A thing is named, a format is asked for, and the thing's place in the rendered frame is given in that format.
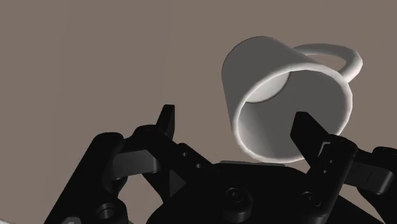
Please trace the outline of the white mug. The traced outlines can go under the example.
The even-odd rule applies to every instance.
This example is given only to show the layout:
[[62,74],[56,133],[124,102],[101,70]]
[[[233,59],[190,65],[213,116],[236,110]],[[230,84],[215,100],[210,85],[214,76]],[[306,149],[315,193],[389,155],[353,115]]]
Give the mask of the white mug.
[[363,67],[356,50],[312,43],[290,47],[266,36],[246,39],[226,56],[221,80],[233,136],[255,160],[303,159],[290,138],[296,112],[305,111],[339,135],[353,107],[350,82]]

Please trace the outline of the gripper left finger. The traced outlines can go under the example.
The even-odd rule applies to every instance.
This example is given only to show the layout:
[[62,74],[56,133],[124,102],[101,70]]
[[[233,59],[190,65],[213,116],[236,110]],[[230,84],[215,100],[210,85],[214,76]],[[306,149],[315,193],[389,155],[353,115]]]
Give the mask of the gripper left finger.
[[172,138],[175,107],[166,104],[154,125],[124,138],[95,136],[44,224],[131,224],[118,194],[129,176],[142,174],[163,204],[147,224],[211,224],[218,217],[216,167]]

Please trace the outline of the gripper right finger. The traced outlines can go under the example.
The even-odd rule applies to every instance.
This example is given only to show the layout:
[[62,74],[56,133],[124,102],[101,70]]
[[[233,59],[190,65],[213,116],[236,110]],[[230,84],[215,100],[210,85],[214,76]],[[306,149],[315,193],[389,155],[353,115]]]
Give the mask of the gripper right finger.
[[310,169],[303,189],[301,224],[379,224],[373,216],[340,196],[353,186],[385,224],[397,224],[397,149],[371,152],[330,134],[308,112],[299,111],[290,138]]

